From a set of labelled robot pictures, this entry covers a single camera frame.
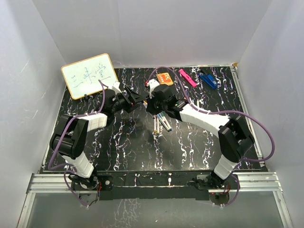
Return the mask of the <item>blue stapler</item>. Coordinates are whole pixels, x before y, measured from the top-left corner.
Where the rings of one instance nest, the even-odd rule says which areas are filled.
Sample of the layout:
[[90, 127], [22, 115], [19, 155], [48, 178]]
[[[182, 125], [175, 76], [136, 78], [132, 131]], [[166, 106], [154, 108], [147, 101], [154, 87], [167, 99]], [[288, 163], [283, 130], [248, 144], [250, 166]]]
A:
[[217, 82], [211, 74], [206, 74], [204, 71], [200, 70], [198, 76], [203, 82], [208, 84], [212, 89], [217, 88]]

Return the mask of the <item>aluminium frame rail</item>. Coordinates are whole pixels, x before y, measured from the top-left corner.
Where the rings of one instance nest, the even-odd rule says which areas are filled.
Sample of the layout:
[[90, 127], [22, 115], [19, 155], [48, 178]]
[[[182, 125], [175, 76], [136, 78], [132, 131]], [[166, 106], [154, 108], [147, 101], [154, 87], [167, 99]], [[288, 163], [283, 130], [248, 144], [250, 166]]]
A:
[[[236, 172], [240, 191], [283, 191], [275, 172]], [[26, 193], [68, 193], [62, 174], [33, 174]]]

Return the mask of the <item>pink utility knife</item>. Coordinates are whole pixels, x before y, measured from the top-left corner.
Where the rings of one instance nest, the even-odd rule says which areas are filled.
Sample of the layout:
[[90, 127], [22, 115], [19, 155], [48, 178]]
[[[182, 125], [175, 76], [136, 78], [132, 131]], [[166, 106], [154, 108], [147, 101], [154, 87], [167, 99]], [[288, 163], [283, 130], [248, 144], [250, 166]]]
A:
[[196, 87], [197, 86], [196, 82], [183, 69], [180, 69], [179, 73], [188, 81], [188, 83], [192, 87]]

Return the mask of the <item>orange spiral notebook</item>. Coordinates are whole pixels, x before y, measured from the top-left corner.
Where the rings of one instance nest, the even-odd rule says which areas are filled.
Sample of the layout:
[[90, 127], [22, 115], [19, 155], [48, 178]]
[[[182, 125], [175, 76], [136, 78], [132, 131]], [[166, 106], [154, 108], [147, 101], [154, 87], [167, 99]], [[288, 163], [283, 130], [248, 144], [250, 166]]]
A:
[[161, 73], [157, 75], [157, 80], [160, 83], [160, 85], [168, 85], [171, 86], [174, 84], [171, 76], [169, 73]]

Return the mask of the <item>small whiteboard with writing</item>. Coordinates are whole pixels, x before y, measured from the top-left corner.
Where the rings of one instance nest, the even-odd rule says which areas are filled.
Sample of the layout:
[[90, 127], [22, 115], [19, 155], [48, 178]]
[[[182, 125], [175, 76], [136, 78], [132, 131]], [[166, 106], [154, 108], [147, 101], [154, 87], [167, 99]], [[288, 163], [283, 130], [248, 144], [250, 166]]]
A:
[[65, 65], [61, 72], [74, 100], [102, 91], [100, 83], [110, 87], [118, 81], [107, 53]]

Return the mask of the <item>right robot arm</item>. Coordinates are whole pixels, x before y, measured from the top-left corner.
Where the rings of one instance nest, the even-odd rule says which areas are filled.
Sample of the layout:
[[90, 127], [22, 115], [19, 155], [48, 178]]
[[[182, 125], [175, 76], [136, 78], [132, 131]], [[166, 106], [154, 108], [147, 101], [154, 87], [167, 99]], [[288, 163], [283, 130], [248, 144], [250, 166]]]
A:
[[228, 176], [255, 143], [246, 120], [241, 116], [208, 114], [184, 99], [177, 99], [172, 85], [161, 85], [152, 80], [146, 86], [149, 88], [149, 113], [165, 112], [170, 118], [196, 125], [218, 137], [221, 157], [211, 173], [211, 181], [216, 188], [225, 187], [229, 182]]

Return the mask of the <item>light blue cap marker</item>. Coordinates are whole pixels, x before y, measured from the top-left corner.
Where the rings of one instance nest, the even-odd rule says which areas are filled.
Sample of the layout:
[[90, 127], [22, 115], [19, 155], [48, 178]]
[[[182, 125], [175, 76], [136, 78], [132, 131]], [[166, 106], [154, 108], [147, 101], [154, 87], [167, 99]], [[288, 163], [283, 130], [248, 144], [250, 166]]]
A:
[[157, 117], [158, 117], [158, 119], [159, 119], [159, 121], [161, 122], [161, 124], [163, 125], [163, 127], [168, 131], [168, 132], [170, 132], [171, 131], [171, 128], [169, 128], [168, 126], [167, 126], [167, 124], [165, 123], [165, 121], [163, 120], [163, 118], [158, 114], [158, 115], [156, 115]]

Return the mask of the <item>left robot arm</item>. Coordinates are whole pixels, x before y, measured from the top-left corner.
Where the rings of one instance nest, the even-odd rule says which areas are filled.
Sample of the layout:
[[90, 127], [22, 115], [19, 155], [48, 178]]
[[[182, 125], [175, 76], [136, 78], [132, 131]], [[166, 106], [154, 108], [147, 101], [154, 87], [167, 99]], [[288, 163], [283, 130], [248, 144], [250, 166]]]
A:
[[102, 103], [96, 112], [76, 116], [64, 114], [59, 118], [49, 143], [50, 148], [67, 161], [87, 189], [92, 190], [98, 184], [97, 176], [93, 175], [94, 167], [84, 153], [87, 133], [109, 126], [115, 113], [121, 110], [130, 113], [144, 100], [144, 96], [127, 86], [124, 92], [108, 88], [103, 91]]

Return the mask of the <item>black mounting base bar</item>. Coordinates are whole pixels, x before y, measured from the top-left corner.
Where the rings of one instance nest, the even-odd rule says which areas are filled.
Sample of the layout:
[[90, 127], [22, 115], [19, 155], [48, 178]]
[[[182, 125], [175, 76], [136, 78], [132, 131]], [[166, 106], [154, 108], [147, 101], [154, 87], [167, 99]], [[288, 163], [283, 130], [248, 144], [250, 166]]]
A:
[[91, 180], [71, 177], [72, 189], [96, 193], [98, 200], [196, 199], [209, 200], [214, 190], [228, 200], [239, 188], [237, 176], [222, 180], [211, 171], [99, 172]]

